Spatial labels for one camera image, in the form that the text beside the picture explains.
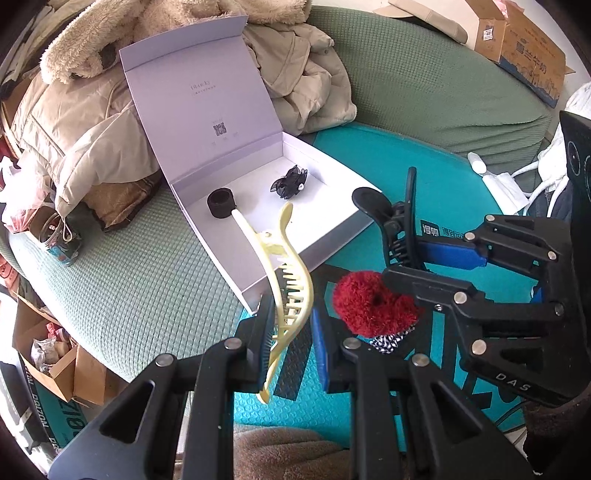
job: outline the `black organza hair bow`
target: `black organza hair bow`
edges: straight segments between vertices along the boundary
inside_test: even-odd
[[[277,195],[282,199],[289,200],[304,189],[307,177],[308,171],[303,168],[300,170],[296,165],[287,171],[285,177],[273,182],[271,191],[277,192]]]

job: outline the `black speaker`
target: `black speaker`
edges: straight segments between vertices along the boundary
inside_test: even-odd
[[[591,120],[560,112],[560,125],[569,181],[573,185],[570,223],[573,267],[587,320],[587,338],[591,338]]]

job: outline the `black and white checkered fabric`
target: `black and white checkered fabric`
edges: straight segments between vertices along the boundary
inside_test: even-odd
[[[393,353],[398,347],[398,343],[413,330],[414,327],[410,327],[405,332],[396,335],[380,335],[372,338],[369,344],[376,347],[380,353]]]

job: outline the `white gift box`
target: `white gift box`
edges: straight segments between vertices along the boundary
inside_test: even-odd
[[[271,185],[294,165],[307,169],[305,188],[291,199],[287,235],[312,270],[371,223],[351,194],[373,185],[282,132],[242,40],[245,25],[246,17],[237,16],[178,28],[123,48],[121,60],[145,132],[187,221],[253,312],[268,280],[233,217],[212,216],[208,195],[230,188],[255,231],[274,230],[285,200],[270,192]]]

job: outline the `open box lid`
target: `open box lid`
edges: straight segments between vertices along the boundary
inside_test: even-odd
[[[242,39],[246,20],[241,15],[188,25],[120,52],[139,117],[170,184],[198,171],[208,175],[282,131]]]

